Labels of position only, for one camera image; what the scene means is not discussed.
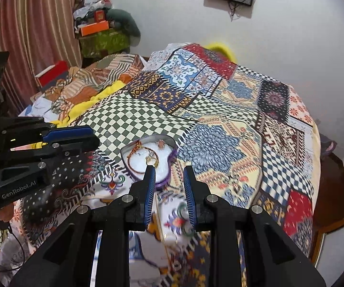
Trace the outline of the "purple heart-shaped jewelry box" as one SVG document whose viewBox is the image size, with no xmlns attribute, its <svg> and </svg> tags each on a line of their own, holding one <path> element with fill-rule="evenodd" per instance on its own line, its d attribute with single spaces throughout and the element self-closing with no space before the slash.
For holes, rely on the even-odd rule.
<svg viewBox="0 0 344 287">
<path fill-rule="evenodd" d="M 171 180 L 171 165 L 177 155 L 175 140 L 168 135 L 149 135 L 137 139 L 120 150 L 121 159 L 131 177 L 143 179 L 148 165 L 156 169 L 156 190 L 162 190 Z"/>
</svg>

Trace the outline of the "striped orange brown blanket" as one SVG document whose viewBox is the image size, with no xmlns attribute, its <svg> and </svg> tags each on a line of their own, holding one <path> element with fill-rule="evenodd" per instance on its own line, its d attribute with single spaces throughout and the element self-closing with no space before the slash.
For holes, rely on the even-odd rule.
<svg viewBox="0 0 344 287">
<path fill-rule="evenodd" d="M 70 67 L 49 82 L 22 115 L 43 117 L 46 122 L 66 119 L 76 105 L 89 101 L 107 88 L 114 91 L 128 84 L 143 68 L 139 55 L 108 55 L 86 67 Z"/>
</svg>

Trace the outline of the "brown wooden door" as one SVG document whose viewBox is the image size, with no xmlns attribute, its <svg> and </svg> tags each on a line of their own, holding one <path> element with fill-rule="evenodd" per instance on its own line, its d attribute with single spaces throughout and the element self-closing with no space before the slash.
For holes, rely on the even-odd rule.
<svg viewBox="0 0 344 287">
<path fill-rule="evenodd" d="M 335 154 L 321 159 L 321 180 L 313 225 L 316 230 L 326 232 L 344 226 L 344 165 Z"/>
</svg>

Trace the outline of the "yellow cloth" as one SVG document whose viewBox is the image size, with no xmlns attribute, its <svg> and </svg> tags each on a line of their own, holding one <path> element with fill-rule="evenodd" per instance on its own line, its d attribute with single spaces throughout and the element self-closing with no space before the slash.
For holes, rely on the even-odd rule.
<svg viewBox="0 0 344 287">
<path fill-rule="evenodd" d="M 57 128 L 63 128 L 69 126 L 72 122 L 76 121 L 83 113 L 89 108 L 93 107 L 96 103 L 116 93 L 120 89 L 124 88 L 126 84 L 120 80 L 115 81 L 111 86 L 108 86 L 102 90 L 99 94 L 93 96 L 88 101 L 81 102 L 71 108 L 67 117 L 63 120 L 51 121 L 51 124 L 56 125 Z"/>
</svg>

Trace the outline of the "striped brown curtain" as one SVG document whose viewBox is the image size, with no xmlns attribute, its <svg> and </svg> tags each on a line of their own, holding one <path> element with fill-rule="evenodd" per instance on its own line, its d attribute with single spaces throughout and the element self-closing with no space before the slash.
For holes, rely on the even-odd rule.
<svg viewBox="0 0 344 287">
<path fill-rule="evenodd" d="M 85 0 L 0 0 L 0 52 L 10 53 L 2 87 L 18 114 L 39 90 L 35 76 L 57 61 L 80 66 L 73 13 Z"/>
</svg>

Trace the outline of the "orange box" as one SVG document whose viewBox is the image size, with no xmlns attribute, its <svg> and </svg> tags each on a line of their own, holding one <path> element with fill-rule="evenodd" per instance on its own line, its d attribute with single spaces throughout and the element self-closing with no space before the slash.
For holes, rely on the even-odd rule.
<svg viewBox="0 0 344 287">
<path fill-rule="evenodd" d="M 80 33 L 81 33 L 81 36 L 88 36 L 94 33 L 99 33 L 101 31 L 108 30 L 109 28 L 110 28 L 109 22 L 101 21 L 101 22 L 92 23 L 92 24 L 81 27 Z"/>
</svg>

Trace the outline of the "red and white box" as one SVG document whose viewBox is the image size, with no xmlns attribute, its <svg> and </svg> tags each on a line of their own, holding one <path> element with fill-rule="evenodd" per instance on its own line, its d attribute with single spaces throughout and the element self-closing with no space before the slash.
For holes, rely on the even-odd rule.
<svg viewBox="0 0 344 287">
<path fill-rule="evenodd" d="M 65 75 L 67 71 L 67 62 L 64 60 L 60 60 L 57 61 L 55 64 L 48 66 L 46 69 L 42 70 L 40 73 L 35 75 L 35 79 L 40 88 L 44 88 L 44 86 L 46 86 L 53 80 L 56 80 L 61 75 Z"/>
</svg>

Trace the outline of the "green patterned cloth stand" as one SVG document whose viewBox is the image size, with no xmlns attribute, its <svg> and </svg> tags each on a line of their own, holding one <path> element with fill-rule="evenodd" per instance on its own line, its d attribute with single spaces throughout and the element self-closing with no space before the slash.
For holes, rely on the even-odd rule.
<svg viewBox="0 0 344 287">
<path fill-rule="evenodd" d="M 103 58 L 130 47 L 129 35 L 114 28 L 80 37 L 79 42 L 83 58 Z"/>
</svg>

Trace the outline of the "dark green plush cushion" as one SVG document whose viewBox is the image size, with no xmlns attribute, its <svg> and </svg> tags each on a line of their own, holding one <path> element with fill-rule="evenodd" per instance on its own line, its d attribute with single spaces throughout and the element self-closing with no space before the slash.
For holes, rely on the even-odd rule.
<svg viewBox="0 0 344 287">
<path fill-rule="evenodd" d="M 105 14 L 109 21 L 118 23 L 120 27 L 130 36 L 135 38 L 141 37 L 141 32 L 129 12 L 117 8 L 110 8 L 105 11 Z"/>
</svg>

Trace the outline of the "colourful patchwork bed cover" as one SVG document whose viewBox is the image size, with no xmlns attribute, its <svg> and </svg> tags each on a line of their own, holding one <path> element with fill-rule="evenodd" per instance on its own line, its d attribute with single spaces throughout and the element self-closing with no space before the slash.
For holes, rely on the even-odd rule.
<svg viewBox="0 0 344 287">
<path fill-rule="evenodd" d="M 124 88 L 70 126 L 87 124 L 99 153 L 75 185 L 67 169 L 52 188 L 14 207 L 13 227 L 35 251 L 78 206 L 101 207 L 135 181 L 120 150 L 149 135 L 172 137 L 171 180 L 154 199 L 151 223 L 130 232 L 132 286 L 205 286 L 209 233 L 189 223 L 183 172 L 230 204 L 261 206 L 301 251 L 311 249 L 320 175 L 317 127 L 293 87 L 234 64 L 197 44 L 170 44 L 151 54 Z"/>
</svg>

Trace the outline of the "dark bag on floor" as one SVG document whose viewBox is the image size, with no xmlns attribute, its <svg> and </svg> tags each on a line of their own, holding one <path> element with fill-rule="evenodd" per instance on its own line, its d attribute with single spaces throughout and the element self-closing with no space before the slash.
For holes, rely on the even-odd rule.
<svg viewBox="0 0 344 287">
<path fill-rule="evenodd" d="M 320 142 L 321 142 L 321 157 L 330 155 L 337 146 L 336 141 L 331 140 L 329 137 L 323 134 L 320 134 Z"/>
</svg>

